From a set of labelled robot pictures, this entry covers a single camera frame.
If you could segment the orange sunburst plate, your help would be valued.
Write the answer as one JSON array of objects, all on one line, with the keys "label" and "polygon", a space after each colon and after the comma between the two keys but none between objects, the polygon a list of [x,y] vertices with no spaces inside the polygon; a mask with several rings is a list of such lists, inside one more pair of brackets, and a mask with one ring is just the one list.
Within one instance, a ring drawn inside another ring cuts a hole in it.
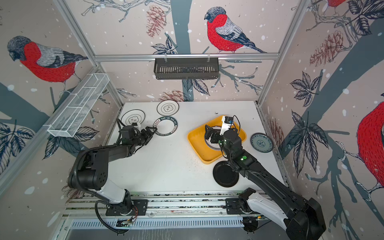
[{"label": "orange sunburst plate", "polygon": [[206,145],[207,145],[210,149],[215,150],[215,151],[220,151],[220,150],[221,150],[221,148],[220,148],[220,142],[221,142],[222,140],[223,140],[223,136],[221,136],[221,140],[219,141],[218,144],[211,144],[209,141],[206,141],[206,140],[205,140],[205,143],[206,143]]}]

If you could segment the green rim plate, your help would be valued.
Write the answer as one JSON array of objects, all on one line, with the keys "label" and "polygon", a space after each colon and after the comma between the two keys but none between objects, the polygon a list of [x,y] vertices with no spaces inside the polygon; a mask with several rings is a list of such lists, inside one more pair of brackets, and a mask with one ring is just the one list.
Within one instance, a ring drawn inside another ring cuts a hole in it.
[{"label": "green rim plate", "polygon": [[161,137],[172,135],[178,128],[178,122],[173,117],[161,117],[158,118],[153,127],[156,128],[156,134]]}]

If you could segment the yellow plastic bin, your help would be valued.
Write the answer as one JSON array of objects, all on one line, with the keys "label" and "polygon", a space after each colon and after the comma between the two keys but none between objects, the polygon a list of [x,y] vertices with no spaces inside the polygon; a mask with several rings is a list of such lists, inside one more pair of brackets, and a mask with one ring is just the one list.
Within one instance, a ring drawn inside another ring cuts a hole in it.
[{"label": "yellow plastic bin", "polygon": [[195,153],[198,155],[200,160],[206,165],[209,165],[215,162],[216,160],[218,160],[219,158],[221,158],[222,153],[221,151],[212,150],[206,145],[205,139],[204,139],[205,125],[208,125],[210,127],[213,127],[213,126],[221,127],[222,117],[223,116],[216,117],[215,119],[205,124],[202,124],[198,128],[188,133],[188,141],[190,145],[192,146],[192,148],[194,149]]}]

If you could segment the white plate black rim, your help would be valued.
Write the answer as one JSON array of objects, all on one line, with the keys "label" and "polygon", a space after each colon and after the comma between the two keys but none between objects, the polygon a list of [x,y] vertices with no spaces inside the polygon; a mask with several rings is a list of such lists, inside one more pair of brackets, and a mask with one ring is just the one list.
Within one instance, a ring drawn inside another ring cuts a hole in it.
[{"label": "white plate black rim", "polygon": [[179,111],[179,103],[173,100],[165,100],[158,104],[157,112],[161,116],[172,116]]},{"label": "white plate black rim", "polygon": [[134,109],[123,114],[120,118],[125,125],[142,124],[146,118],[146,114],[142,110]]}]

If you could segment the white plate black rim back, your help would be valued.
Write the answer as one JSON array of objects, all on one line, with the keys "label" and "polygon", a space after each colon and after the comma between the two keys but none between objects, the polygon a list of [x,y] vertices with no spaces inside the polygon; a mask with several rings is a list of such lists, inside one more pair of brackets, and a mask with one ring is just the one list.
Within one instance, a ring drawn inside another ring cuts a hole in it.
[{"label": "white plate black rim back", "polygon": [[157,112],[161,116],[172,116],[179,111],[179,103],[173,100],[165,100],[158,104]]}]

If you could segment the teal patterned plate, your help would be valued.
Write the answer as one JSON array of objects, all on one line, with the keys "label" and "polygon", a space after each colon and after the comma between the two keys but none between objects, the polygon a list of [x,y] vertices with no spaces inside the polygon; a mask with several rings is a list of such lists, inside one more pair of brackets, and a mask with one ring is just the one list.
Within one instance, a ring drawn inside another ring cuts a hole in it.
[{"label": "teal patterned plate", "polygon": [[255,133],[251,136],[252,147],[261,153],[269,153],[274,148],[273,140],[263,133]]}]

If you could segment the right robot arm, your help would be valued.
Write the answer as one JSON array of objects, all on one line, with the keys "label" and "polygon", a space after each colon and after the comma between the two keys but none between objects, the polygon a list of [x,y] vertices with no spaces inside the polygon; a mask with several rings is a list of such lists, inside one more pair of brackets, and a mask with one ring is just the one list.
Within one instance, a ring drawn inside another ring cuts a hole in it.
[{"label": "right robot arm", "polygon": [[242,147],[236,128],[223,134],[205,126],[205,139],[218,144],[226,161],[221,163],[229,171],[256,184],[268,199],[247,188],[239,196],[244,213],[256,212],[279,225],[291,240],[318,240],[326,230],[321,205],[313,198],[298,195],[270,174],[262,164]]}]

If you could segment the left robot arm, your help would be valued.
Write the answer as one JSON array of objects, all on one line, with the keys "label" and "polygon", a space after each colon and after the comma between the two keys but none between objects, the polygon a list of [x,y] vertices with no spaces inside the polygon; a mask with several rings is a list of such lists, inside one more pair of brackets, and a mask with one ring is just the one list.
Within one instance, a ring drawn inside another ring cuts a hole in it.
[{"label": "left robot arm", "polygon": [[130,193],[109,180],[109,163],[134,155],[149,143],[156,131],[156,127],[139,130],[136,126],[124,126],[114,145],[80,151],[69,174],[68,186],[97,197],[110,208],[129,213],[133,208]]}]

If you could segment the black hanging wall basket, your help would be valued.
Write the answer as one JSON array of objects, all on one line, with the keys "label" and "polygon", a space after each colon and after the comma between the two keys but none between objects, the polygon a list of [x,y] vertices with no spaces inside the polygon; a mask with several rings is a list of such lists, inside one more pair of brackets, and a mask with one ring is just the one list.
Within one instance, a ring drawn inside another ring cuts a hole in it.
[{"label": "black hanging wall basket", "polygon": [[219,72],[218,58],[163,58],[154,65],[157,80],[212,80]]}]

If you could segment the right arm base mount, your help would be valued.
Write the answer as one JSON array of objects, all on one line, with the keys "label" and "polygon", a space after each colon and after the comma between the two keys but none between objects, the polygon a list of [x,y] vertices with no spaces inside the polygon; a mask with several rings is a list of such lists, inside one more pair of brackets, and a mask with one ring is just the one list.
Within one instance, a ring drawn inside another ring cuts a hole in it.
[{"label": "right arm base mount", "polygon": [[247,188],[236,198],[227,198],[225,199],[226,212],[228,215],[250,215],[257,214],[249,207],[247,200],[250,198],[252,194],[256,193],[254,189]]}]

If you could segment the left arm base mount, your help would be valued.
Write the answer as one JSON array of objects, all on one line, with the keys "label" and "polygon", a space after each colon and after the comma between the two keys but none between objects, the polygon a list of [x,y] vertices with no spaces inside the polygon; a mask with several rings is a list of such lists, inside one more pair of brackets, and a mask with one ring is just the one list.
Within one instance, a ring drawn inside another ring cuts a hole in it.
[{"label": "left arm base mount", "polygon": [[139,199],[139,200],[130,200],[128,204],[109,204],[106,210],[106,216],[110,217],[122,217],[122,216],[145,216],[148,200]]}]

